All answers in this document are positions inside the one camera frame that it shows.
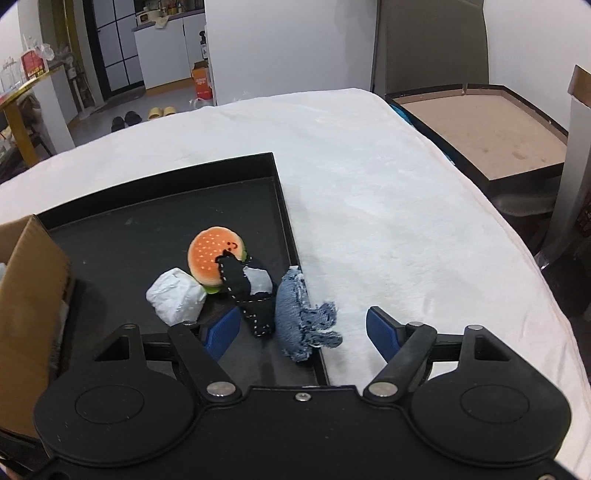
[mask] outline white crumpled paper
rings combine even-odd
[[[195,323],[207,293],[191,275],[173,268],[160,275],[146,292],[156,315],[169,326]]]

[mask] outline wooden board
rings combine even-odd
[[[404,108],[453,145],[489,180],[564,163],[566,140],[499,90],[412,101]]]

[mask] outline black shoe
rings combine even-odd
[[[133,125],[140,124],[141,122],[142,118],[133,110],[125,114],[125,123],[128,124],[130,127]]]
[[[125,128],[125,122],[120,116],[116,116],[113,119],[113,123],[111,125],[111,133],[116,132],[117,130],[123,130]]]

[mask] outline cardboard flap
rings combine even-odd
[[[591,108],[591,73],[575,65],[569,93],[579,102]]]
[[[29,217],[0,225],[0,262],[7,264]]]
[[[49,381],[70,263],[35,216],[0,235],[0,251],[12,250],[0,283],[0,429],[36,437],[33,407]]]

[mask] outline cardboard box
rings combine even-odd
[[[52,376],[70,261],[36,216],[0,225],[0,429],[37,438],[33,407]]]
[[[209,66],[207,61],[198,61],[193,66],[191,76],[193,77],[193,82],[195,83],[197,98],[200,100],[211,100],[213,98],[213,91],[209,85]]]

